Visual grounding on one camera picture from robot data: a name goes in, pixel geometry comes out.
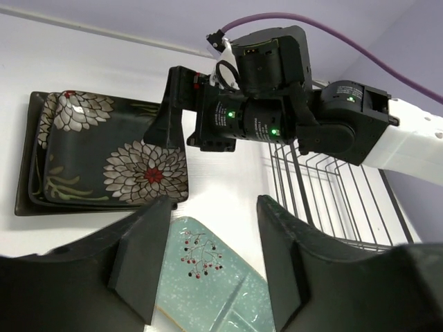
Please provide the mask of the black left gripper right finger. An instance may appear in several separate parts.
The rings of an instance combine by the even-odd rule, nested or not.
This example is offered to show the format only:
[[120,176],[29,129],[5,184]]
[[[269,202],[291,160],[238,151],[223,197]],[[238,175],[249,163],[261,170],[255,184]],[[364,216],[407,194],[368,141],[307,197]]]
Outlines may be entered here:
[[356,248],[270,196],[257,221],[277,331],[441,331],[442,245]]

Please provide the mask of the light green round plate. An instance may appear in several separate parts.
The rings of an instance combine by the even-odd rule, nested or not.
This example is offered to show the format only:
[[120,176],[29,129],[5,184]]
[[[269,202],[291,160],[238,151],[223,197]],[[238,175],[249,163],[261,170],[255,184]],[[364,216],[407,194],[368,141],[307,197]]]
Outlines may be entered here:
[[274,331],[266,280],[198,220],[171,222],[156,305],[182,331]]

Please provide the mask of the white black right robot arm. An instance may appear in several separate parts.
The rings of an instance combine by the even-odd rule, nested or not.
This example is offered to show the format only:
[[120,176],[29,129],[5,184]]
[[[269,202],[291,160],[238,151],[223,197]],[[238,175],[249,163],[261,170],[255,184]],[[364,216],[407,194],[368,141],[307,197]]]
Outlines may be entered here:
[[441,117],[349,80],[313,89],[301,27],[268,28],[233,41],[217,32],[208,39],[220,52],[213,73],[170,69],[146,143],[232,152],[238,140],[296,142],[302,155],[442,183]]

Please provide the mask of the black white floral square plate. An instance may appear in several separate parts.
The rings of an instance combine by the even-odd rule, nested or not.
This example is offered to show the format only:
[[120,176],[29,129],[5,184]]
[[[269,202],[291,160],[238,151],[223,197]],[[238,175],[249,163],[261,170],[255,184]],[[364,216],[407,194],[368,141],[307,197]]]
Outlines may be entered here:
[[36,205],[76,210],[129,210],[111,182],[124,183],[127,148],[143,138],[160,105],[85,91],[33,92],[36,123],[30,152],[28,195]]

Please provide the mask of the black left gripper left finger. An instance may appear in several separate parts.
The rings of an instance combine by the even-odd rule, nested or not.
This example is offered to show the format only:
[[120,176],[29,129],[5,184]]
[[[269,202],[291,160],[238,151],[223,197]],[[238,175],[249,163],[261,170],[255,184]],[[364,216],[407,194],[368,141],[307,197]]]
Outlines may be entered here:
[[143,331],[152,322],[172,202],[44,255],[1,258],[2,331]]

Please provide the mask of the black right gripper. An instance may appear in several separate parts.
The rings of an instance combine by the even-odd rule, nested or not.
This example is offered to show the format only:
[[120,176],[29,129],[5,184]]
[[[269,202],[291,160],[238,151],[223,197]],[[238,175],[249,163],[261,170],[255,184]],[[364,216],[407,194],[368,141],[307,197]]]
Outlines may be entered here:
[[288,145],[298,127],[318,125],[311,112],[311,66],[305,31],[267,28],[231,42],[239,90],[202,84],[183,66],[169,69],[159,111],[143,142],[165,149],[184,147],[183,110],[197,112],[187,144],[201,151],[233,152],[238,140]]

